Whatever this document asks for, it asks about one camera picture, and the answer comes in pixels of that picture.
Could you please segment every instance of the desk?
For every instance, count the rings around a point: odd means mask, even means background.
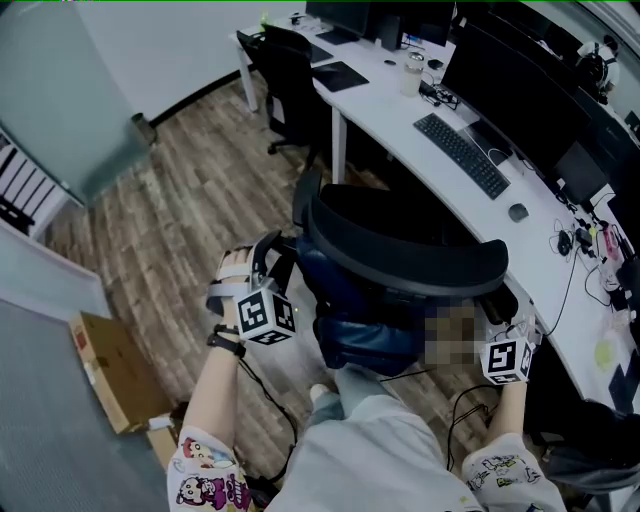
[[[281,26],[291,28],[288,20],[283,21]],[[253,34],[257,31],[256,27],[243,32]],[[540,324],[547,332],[551,330],[562,307],[573,258],[567,262],[565,258],[554,254],[549,237],[555,234],[554,225],[557,221],[565,228],[572,226],[574,219],[570,212],[515,155],[499,166],[511,185],[492,201],[453,160],[418,132],[412,124],[432,112],[456,130],[468,126],[478,117],[464,105],[454,112],[444,105],[436,108],[419,96],[407,98],[400,94],[404,52],[391,53],[364,40],[333,46],[315,37],[318,29],[309,23],[303,24],[299,32],[334,55],[334,59],[317,65],[342,60],[370,81],[369,84],[336,93],[329,92],[315,81],[320,96],[333,111],[334,182],[340,182],[344,177],[346,118],[415,174],[478,241],[500,239],[506,243],[509,269],[505,283],[517,296],[524,293],[533,301]],[[455,49],[451,43],[444,48],[429,43],[423,45],[428,58],[437,58],[445,64]],[[385,59],[393,59],[398,65],[389,66],[384,63]],[[427,68],[427,71],[441,77],[444,68],[438,72]],[[249,104],[252,103],[255,104],[255,98],[249,98]],[[608,191],[602,190],[595,199]],[[529,211],[529,217],[517,224],[508,216],[509,207],[515,203],[524,204]],[[596,213],[602,219],[613,220],[606,201],[600,202]],[[591,269],[594,260],[585,258],[584,264]],[[635,343],[629,332],[618,334],[608,328],[612,313],[585,293],[587,273],[582,262],[577,261],[564,312],[549,340],[580,395],[614,408],[609,383],[617,364],[622,365],[626,372]],[[594,277],[589,283],[589,291],[606,302],[608,296],[598,285],[597,278]],[[614,361],[601,368],[596,363],[595,351],[603,340],[611,347]],[[633,405],[635,410],[640,410],[638,393]]]

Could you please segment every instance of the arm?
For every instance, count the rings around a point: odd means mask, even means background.
[[[524,403],[527,397],[527,383],[513,382],[502,388],[498,409],[493,415],[485,446],[503,434],[514,433],[522,436],[524,425]]]
[[[229,254],[222,266],[245,263],[247,251]],[[225,282],[242,281],[242,277],[231,277]],[[232,298],[223,299],[223,324],[237,325]],[[231,341],[241,343],[237,336],[220,333]],[[196,427],[233,447],[237,409],[237,380],[239,359],[228,350],[214,347],[209,350],[207,360],[189,402],[184,426]]]
[[[485,446],[463,462],[462,475],[488,510],[564,511],[558,489],[522,440],[526,396],[526,382],[502,388]]]
[[[246,250],[237,251],[227,255],[222,266],[243,263],[246,258]],[[222,305],[223,323],[236,325],[233,299],[223,299]],[[220,336],[241,343],[237,336]],[[251,494],[233,454],[237,376],[237,356],[219,347],[209,350],[185,415],[178,449],[167,468],[172,512],[201,506],[244,512],[250,507]]]

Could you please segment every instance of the black office chair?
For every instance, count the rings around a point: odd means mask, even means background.
[[[501,240],[468,246],[430,205],[393,192],[326,185],[305,172],[294,196],[297,263],[317,300],[314,331],[330,368],[397,375],[425,349],[425,318],[451,298],[493,292],[509,263]]]
[[[330,133],[327,106],[313,86],[311,45],[296,32],[265,26],[263,34],[247,36],[237,32],[238,41],[267,82],[269,127],[284,138],[269,145],[310,146],[305,168],[313,164],[321,140]],[[274,117],[275,102],[282,105],[284,122]]]
[[[627,117],[624,118],[624,122],[627,123],[631,131],[640,137],[640,118],[633,110],[630,110]]]

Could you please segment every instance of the wrist strap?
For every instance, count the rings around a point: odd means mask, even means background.
[[[231,352],[234,356],[242,359],[247,353],[247,349],[240,341],[231,341],[222,336],[218,336],[215,332],[207,338],[207,345],[210,347],[220,347]]]
[[[237,325],[234,325],[233,327],[228,327],[224,324],[218,324],[213,328],[213,334],[218,334],[219,332],[240,336],[240,331],[238,331]]]

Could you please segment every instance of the white sleeve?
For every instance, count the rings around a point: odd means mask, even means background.
[[[247,487],[233,451],[195,427],[180,432],[178,450],[167,468],[171,512],[201,510],[253,511]]]
[[[595,50],[595,48],[596,48],[596,43],[594,43],[593,41],[589,43],[585,43],[580,48],[578,48],[578,55],[580,55],[580,57],[586,57],[593,50]]]
[[[557,487],[545,478],[518,434],[504,434],[469,455],[462,475],[476,499],[492,512],[566,511]]]

